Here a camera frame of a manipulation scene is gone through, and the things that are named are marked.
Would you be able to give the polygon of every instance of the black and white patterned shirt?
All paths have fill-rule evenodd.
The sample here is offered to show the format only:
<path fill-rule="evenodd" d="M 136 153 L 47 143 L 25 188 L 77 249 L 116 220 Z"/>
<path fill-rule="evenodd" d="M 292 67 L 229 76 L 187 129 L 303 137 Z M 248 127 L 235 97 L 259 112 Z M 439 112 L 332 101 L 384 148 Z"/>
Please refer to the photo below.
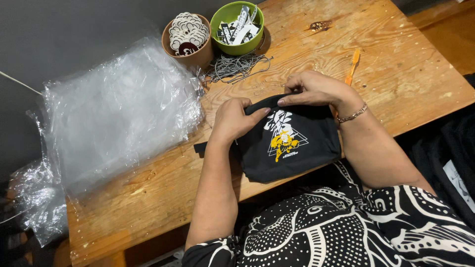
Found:
<path fill-rule="evenodd" d="M 408 185 L 362 192 L 342 162 L 253 217 L 243 238 L 197 244 L 184 267 L 475 266 L 475 233 L 438 197 Z"/>

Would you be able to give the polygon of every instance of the plywood table top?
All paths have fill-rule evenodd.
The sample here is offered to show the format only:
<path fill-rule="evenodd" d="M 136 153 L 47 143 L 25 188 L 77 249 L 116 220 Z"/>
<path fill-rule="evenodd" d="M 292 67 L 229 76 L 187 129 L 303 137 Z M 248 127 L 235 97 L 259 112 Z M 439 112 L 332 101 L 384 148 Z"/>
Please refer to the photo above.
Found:
<path fill-rule="evenodd" d="M 188 223 L 203 159 L 193 144 L 205 142 L 215 112 L 230 97 L 253 103 L 281 94 L 289 74 L 318 70 L 344 80 L 356 48 L 361 59 L 353 88 L 387 131 L 396 136 L 475 102 L 475 91 L 390 0 L 267 0 L 261 51 L 272 65 L 234 85 L 212 84 L 202 99 L 206 119 L 190 140 L 142 167 L 87 215 L 68 205 L 71 259 L 84 266 Z M 333 20 L 314 33 L 312 22 Z M 292 178 L 261 184 L 233 170 L 240 200 Z"/>

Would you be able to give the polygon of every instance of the person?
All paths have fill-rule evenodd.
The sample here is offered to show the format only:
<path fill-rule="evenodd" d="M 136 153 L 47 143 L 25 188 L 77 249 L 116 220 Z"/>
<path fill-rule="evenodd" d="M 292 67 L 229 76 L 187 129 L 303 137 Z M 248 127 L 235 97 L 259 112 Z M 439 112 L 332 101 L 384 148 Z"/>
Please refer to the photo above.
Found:
<path fill-rule="evenodd" d="M 331 105 L 338 118 L 365 106 L 350 86 L 314 71 L 293 74 L 279 106 Z M 475 266 L 475 233 L 440 200 L 369 109 L 340 123 L 349 164 L 322 169 L 293 197 L 234 234 L 238 202 L 229 148 L 269 112 L 247 98 L 216 112 L 182 259 L 189 266 Z M 360 182 L 371 188 L 363 191 Z"/>

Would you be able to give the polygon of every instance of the black pouch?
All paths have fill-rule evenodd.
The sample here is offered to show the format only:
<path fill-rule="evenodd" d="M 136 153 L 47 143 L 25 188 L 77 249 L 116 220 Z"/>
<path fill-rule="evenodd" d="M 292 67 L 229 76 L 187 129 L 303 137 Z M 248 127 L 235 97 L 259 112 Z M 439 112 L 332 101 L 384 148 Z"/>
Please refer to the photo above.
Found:
<path fill-rule="evenodd" d="M 231 146 L 251 180 L 274 181 L 341 158 L 340 140 L 330 108 L 279 107 L 277 101 L 284 96 L 275 95 L 245 109 L 249 115 L 263 107 L 271 108 L 267 117 Z"/>

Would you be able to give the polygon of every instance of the bracelet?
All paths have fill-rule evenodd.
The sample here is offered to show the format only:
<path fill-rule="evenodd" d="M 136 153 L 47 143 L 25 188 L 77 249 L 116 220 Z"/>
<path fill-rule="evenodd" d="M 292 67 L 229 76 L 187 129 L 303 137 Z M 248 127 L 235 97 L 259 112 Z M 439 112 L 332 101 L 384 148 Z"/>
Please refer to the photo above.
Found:
<path fill-rule="evenodd" d="M 362 114 L 363 112 L 365 112 L 367 108 L 368 108 L 368 104 L 366 104 L 366 102 L 365 102 L 365 103 L 364 103 L 364 106 L 363 106 L 359 111 L 357 111 L 355 114 L 350 115 L 350 116 L 348 116 L 348 117 L 344 117 L 343 119 L 340 119 L 339 117 L 337 117 L 337 119 L 338 119 L 338 121 L 339 121 L 340 123 L 344 123 L 344 122 L 346 122 L 346 121 L 350 121 L 350 120 L 352 120 L 352 119 L 358 117 L 358 115 L 360 115 L 360 114 Z"/>

